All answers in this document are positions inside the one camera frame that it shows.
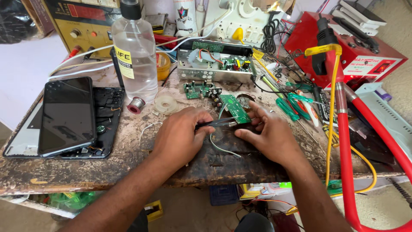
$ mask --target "yellow box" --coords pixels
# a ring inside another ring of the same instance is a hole
[[[241,200],[246,200],[248,198],[253,199],[260,195],[260,191],[249,191],[248,190],[250,189],[250,184],[241,184],[239,186],[244,192],[244,194],[240,197]]]
[[[157,210],[157,211],[155,211],[155,212],[153,212],[153,213],[151,213],[147,216],[148,222],[154,221],[154,220],[156,220],[158,218],[161,218],[163,216],[163,208],[162,208],[162,204],[160,204],[160,200],[157,200],[155,202],[152,202],[152,203],[149,203],[149,204],[145,205],[145,208],[150,207],[150,206],[153,207],[153,208],[158,207],[159,210]]]

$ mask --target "bottle cap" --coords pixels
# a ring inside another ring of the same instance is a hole
[[[138,20],[142,17],[138,0],[121,0],[120,11],[125,19]]]

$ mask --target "green circuit board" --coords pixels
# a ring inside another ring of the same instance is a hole
[[[243,109],[243,107],[240,105],[238,100],[235,98],[233,95],[220,95],[220,99],[222,100],[222,103],[225,104],[227,103],[227,109],[231,113],[233,117],[238,116],[235,118],[236,122],[238,124],[242,123],[249,123],[252,120],[249,118],[249,115],[246,113],[246,111]]]
[[[238,71],[240,71],[240,72],[249,72],[250,65],[248,66],[247,69],[243,69],[242,66],[243,66],[243,63],[245,63],[245,62],[250,64],[250,61],[243,61],[243,60],[238,60],[238,59],[222,59],[222,62],[223,62],[223,64],[220,65],[221,70],[229,69],[229,70],[234,71],[233,65],[236,65],[236,66],[240,67]]]
[[[203,97],[208,97],[208,90],[214,87],[214,84],[206,84],[206,82],[201,80],[195,81],[192,84],[183,84],[183,90],[186,93],[187,99],[201,98],[201,95],[203,95]]]
[[[197,48],[199,48],[199,49],[201,49],[201,48],[207,49],[207,50],[209,50],[210,52],[222,52],[224,46],[223,46],[223,45],[218,45],[218,44],[202,43],[202,42],[196,42],[196,41],[195,41],[195,42],[193,42],[192,50],[195,50],[195,49],[197,49]]]

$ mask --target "plastic spray bottle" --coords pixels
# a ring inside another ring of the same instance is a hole
[[[138,0],[120,0],[122,18],[112,25],[113,43],[127,97],[146,103],[157,94],[156,47],[152,25],[141,19]]]

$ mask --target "phone screen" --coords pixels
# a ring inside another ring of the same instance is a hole
[[[50,156],[91,144],[97,137],[95,124],[90,77],[46,83],[38,154]]]

